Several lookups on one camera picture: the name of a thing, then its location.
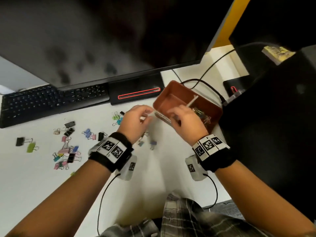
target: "white desk surface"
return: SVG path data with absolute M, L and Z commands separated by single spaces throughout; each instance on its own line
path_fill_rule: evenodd
M 211 54 L 204 56 L 201 64 L 183 67 L 176 72 L 182 80 L 199 78 L 213 61 L 211 51 Z M 222 85 L 222 72 L 223 68 L 221 70 L 215 67 L 208 72 L 204 80 L 227 98 Z M 178 80 L 172 71 L 164 71 L 162 76 L 165 86 L 172 79 Z M 219 98 L 203 84 L 197 86 L 197 91 L 219 103 Z M 90 128 L 96 134 L 101 131 L 111 134 L 118 128 L 112 126 L 113 112 L 125 112 L 137 104 L 152 106 L 154 100 L 155 98 L 145 99 L 117 106 L 107 103 L 0 129 L 0 235 L 4 236 L 10 231 L 88 159 L 87 152 L 97 140 L 87 140 L 82 131 Z M 53 129 L 62 128 L 70 121 L 76 122 L 76 131 L 71 135 L 69 144 L 79 145 L 82 161 L 69 164 L 69 170 L 54 170 L 55 162 L 52 154 L 63 146 L 61 142 L 63 132 L 60 135 L 53 135 Z M 191 198 L 201 206 L 211 205 L 215 201 L 215 188 L 209 179 L 195 182 L 191 178 L 184 162 L 185 158 L 193 154 L 191 147 L 169 125 L 159 119 L 154 121 L 149 131 L 158 144 L 153 151 L 149 149 L 147 141 L 142 147 L 134 145 L 134 154 L 137 155 L 138 160 L 132 180 L 116 179 L 108 188 L 101 208 L 100 232 L 116 221 L 126 223 L 131 219 L 135 221 L 144 217 L 159 217 L 167 194 L 173 190 L 178 190 L 183 197 Z M 223 137 L 218 126 L 213 132 Z M 22 136 L 33 138 L 39 150 L 26 153 L 27 143 L 16 147 L 16 138 Z M 211 172 L 209 175 L 216 183 L 218 202 L 231 199 L 216 176 Z M 81 224 L 76 237 L 97 236 L 98 210 L 104 189 Z M 55 205 L 63 211 L 63 203 L 56 202 Z

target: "brown plastic box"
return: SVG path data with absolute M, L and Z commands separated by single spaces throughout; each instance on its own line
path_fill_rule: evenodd
M 179 105 L 187 105 L 194 98 L 194 95 L 198 95 L 199 97 L 190 108 L 196 107 L 200 111 L 203 111 L 205 115 L 211 117 L 211 124 L 206 124 L 208 132 L 211 133 L 223 114 L 222 108 L 174 80 L 160 93 L 153 107 L 165 117 L 170 118 L 170 114 L 167 113 L 169 109 Z M 170 122 L 168 122 L 164 116 L 159 115 L 159 113 L 156 113 L 156 116 L 170 124 Z

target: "monitor stand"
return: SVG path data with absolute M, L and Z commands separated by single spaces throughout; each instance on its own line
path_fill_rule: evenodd
M 158 96 L 164 89 L 159 73 L 109 82 L 111 105 Z

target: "person's right hand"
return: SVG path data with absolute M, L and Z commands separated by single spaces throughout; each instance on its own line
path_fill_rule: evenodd
M 209 134 L 201 119 L 189 107 L 180 105 L 167 112 L 171 113 L 172 127 L 190 146 L 193 146 L 201 138 Z M 181 121 L 181 126 L 173 118 L 175 115 Z

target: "wristband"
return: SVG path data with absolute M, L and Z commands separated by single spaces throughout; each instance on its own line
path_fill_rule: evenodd
M 114 172 L 121 170 L 132 156 L 132 144 L 125 135 L 114 132 L 107 139 L 101 140 L 89 150 L 89 159 L 92 159 Z
M 230 147 L 214 134 L 200 139 L 192 149 L 201 166 L 212 172 L 218 168 L 226 168 L 236 160 L 230 153 Z

